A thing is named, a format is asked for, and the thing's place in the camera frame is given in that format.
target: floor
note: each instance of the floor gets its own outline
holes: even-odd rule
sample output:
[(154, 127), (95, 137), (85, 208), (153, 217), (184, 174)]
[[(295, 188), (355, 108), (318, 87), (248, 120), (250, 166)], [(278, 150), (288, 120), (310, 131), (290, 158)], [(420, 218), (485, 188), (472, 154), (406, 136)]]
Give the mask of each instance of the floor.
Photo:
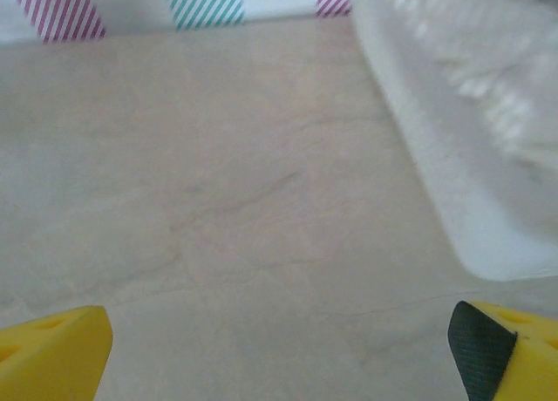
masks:
[(98, 401), (466, 395), (455, 259), (350, 19), (0, 51), (0, 326), (104, 304)]

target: marble floor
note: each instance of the marble floor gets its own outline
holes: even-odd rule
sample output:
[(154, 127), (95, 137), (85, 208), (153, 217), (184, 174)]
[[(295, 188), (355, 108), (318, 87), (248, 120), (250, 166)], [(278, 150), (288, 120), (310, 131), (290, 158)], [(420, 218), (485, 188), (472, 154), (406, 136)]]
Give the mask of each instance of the marble floor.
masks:
[(104, 304), (108, 400), (465, 400), (470, 276), (350, 19), (0, 50), (0, 326)]

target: hole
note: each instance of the hole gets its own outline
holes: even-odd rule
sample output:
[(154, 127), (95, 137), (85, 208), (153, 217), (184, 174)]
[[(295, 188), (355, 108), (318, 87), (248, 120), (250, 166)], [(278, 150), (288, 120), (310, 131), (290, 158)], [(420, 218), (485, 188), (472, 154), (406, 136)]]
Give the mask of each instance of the hole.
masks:
[(19, 346), (0, 346), (0, 363), (10, 358), (11, 355), (20, 349), (21, 347)]
[(56, 327), (57, 325), (64, 322), (63, 318), (57, 318), (56, 320), (49, 321), (48, 323), (42, 323), (33, 327), (35, 330), (50, 330)]
[(510, 323), (516, 323), (516, 324), (529, 324), (532, 323), (531, 320), (529, 320), (528, 318), (521, 316), (521, 314), (512, 314), (511, 312), (499, 312), (498, 314), (500, 314), (500, 316), (502, 318), (504, 318), (505, 320), (508, 320)]
[(558, 338), (555, 338), (554, 340), (547, 340), (547, 343), (558, 350)]

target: teal striped tape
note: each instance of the teal striped tape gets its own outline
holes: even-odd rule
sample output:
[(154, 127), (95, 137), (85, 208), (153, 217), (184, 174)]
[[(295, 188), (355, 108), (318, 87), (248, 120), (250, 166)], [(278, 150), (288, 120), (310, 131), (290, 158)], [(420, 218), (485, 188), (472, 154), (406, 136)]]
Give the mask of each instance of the teal striped tape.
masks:
[(242, 0), (168, 0), (177, 29), (229, 26), (244, 19)]

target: black patch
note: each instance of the black patch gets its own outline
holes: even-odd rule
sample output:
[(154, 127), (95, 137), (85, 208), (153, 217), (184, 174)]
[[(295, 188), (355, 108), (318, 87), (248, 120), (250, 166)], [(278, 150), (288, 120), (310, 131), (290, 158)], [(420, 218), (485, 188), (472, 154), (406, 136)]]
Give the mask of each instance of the black patch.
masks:
[(492, 401), (514, 353), (517, 333), (462, 301), (453, 311), (447, 337), (469, 401)]

